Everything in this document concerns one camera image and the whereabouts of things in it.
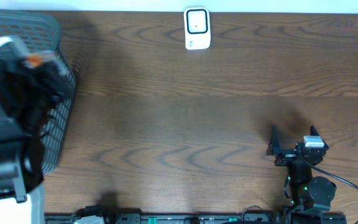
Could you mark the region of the grey plastic mesh basket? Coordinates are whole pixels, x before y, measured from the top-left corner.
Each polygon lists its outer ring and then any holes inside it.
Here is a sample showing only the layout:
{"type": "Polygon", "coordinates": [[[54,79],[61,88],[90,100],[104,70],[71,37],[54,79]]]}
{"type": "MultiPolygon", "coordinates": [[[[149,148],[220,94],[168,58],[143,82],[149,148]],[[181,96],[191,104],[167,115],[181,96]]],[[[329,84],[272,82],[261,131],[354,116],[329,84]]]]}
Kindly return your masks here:
{"type": "Polygon", "coordinates": [[[60,48],[61,28],[54,17],[39,12],[0,9],[0,36],[5,35],[19,36],[31,52],[54,51],[59,64],[64,67],[63,77],[69,89],[69,97],[48,112],[49,119],[41,130],[42,134],[46,134],[41,139],[45,146],[42,170],[48,174],[57,168],[60,160],[79,78],[60,48]]]}

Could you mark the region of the orange tissue pack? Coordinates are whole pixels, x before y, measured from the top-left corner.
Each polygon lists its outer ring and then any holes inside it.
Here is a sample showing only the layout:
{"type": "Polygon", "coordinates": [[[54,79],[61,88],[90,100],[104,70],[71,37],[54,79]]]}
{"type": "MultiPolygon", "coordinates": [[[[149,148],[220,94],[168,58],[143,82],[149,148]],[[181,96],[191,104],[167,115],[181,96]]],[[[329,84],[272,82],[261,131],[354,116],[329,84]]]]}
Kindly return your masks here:
{"type": "Polygon", "coordinates": [[[37,68],[41,65],[56,60],[56,54],[52,51],[35,52],[25,56],[23,64],[28,68],[37,68]]]}

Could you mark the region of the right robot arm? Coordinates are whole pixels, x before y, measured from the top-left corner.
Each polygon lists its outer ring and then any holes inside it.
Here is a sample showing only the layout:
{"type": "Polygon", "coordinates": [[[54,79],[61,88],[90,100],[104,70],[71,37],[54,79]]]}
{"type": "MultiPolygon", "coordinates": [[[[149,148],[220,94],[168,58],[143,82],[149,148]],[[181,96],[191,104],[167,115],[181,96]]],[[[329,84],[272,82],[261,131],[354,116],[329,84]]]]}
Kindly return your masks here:
{"type": "Polygon", "coordinates": [[[328,149],[314,126],[292,149],[281,147],[277,129],[272,128],[266,155],[275,156],[276,166],[287,168],[284,194],[291,206],[283,209],[284,223],[322,223],[323,214],[330,211],[336,184],[312,174],[312,168],[323,161],[328,149]]]}

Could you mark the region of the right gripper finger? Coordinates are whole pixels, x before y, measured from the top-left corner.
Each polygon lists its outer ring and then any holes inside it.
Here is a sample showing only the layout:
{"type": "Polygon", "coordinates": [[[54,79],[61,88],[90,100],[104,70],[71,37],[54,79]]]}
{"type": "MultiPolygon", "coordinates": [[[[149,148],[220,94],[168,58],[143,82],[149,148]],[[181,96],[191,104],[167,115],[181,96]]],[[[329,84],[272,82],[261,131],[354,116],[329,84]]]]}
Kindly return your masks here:
{"type": "Polygon", "coordinates": [[[321,139],[322,143],[324,144],[323,147],[324,147],[326,150],[329,149],[329,146],[327,145],[326,141],[320,136],[320,134],[318,133],[318,131],[317,131],[317,129],[315,128],[314,125],[312,125],[312,126],[310,127],[310,135],[311,135],[311,136],[317,136],[317,137],[319,137],[319,138],[321,139]]]}
{"type": "Polygon", "coordinates": [[[270,141],[266,150],[267,156],[276,156],[281,153],[280,141],[278,138],[278,132],[275,126],[272,127],[272,133],[270,137],[270,141]]]}

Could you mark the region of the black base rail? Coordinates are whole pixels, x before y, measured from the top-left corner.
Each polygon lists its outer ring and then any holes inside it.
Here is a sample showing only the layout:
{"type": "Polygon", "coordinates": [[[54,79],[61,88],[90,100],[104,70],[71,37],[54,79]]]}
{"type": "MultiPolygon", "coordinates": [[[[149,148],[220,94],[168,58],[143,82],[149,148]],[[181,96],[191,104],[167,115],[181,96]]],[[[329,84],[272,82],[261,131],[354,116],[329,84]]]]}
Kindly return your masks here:
{"type": "Polygon", "coordinates": [[[106,223],[106,224],[220,224],[220,223],[322,223],[346,224],[346,216],[326,213],[322,216],[266,211],[252,206],[242,213],[118,213],[99,206],[88,206],[71,215],[45,215],[48,224],[106,223]]]}

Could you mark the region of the white barcode scanner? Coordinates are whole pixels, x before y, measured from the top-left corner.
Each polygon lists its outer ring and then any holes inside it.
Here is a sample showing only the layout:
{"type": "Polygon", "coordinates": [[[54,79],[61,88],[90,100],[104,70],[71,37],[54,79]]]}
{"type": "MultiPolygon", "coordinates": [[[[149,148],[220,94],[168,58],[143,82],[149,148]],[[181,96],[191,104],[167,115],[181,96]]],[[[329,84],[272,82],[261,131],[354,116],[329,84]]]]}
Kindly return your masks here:
{"type": "Polygon", "coordinates": [[[189,7],[183,13],[185,26],[185,48],[187,50],[208,49],[211,45],[209,11],[205,7],[189,7]]]}

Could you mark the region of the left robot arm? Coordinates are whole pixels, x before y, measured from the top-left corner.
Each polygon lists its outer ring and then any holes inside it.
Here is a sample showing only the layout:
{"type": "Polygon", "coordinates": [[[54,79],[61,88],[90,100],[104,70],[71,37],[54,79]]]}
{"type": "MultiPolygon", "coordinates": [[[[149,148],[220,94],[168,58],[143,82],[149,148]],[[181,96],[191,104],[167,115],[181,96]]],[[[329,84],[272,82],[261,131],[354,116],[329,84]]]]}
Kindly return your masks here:
{"type": "Polygon", "coordinates": [[[0,223],[44,222],[43,127],[71,98],[63,71],[52,52],[0,47],[0,223]]]}

